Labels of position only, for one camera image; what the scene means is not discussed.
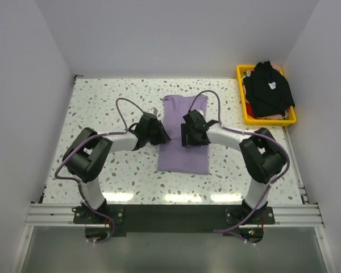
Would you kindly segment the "purple t-shirt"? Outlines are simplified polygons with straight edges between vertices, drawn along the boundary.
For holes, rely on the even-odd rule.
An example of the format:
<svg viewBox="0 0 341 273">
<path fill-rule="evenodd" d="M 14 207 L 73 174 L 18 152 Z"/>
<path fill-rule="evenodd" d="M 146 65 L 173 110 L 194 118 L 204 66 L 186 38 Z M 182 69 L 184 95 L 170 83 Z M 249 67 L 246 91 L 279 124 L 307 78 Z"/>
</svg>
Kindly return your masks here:
<svg viewBox="0 0 341 273">
<path fill-rule="evenodd" d="M 183 116 L 190 107 L 206 112 L 208 97 L 184 97 L 168 95 L 163 98 L 164 119 L 163 126 L 170 137 L 170 141 L 159 147 L 157 169 L 159 171 L 192 173 L 207 175 L 209 173 L 208 146 L 183 147 L 181 142 L 181 124 Z"/>
</svg>

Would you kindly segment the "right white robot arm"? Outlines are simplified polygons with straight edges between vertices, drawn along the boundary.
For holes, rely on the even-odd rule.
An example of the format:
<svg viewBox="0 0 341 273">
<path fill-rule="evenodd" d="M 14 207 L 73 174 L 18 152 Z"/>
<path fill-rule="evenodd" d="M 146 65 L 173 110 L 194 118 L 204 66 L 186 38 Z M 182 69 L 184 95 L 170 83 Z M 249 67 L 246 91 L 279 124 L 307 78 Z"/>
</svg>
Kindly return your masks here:
<svg viewBox="0 0 341 273">
<path fill-rule="evenodd" d="M 198 110 L 189 111 L 181 124 L 182 146 L 220 144 L 239 151 L 251 177 L 242 209 L 245 222 L 255 223 L 262 217 L 271 185 L 290 167 L 287 151 L 266 128 L 255 132 L 229 129 L 216 120 L 206 121 Z"/>
</svg>

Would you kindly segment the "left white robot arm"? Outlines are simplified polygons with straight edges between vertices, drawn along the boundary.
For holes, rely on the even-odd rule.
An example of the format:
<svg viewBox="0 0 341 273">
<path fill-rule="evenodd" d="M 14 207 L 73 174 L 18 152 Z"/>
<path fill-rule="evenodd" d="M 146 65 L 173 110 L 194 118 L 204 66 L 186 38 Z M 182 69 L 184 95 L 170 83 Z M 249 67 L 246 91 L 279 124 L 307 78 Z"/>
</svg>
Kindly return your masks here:
<svg viewBox="0 0 341 273">
<path fill-rule="evenodd" d="M 124 132 L 100 134 L 86 127 L 63 155 L 55 178 L 75 181 L 82 202 L 87 207 L 87 218 L 93 223 L 100 223 L 106 218 L 107 202 L 98 176 L 108 155 L 119 151 L 137 151 L 147 143 L 157 146 L 170 141 L 162 122 L 151 113 L 144 113 Z"/>
</svg>

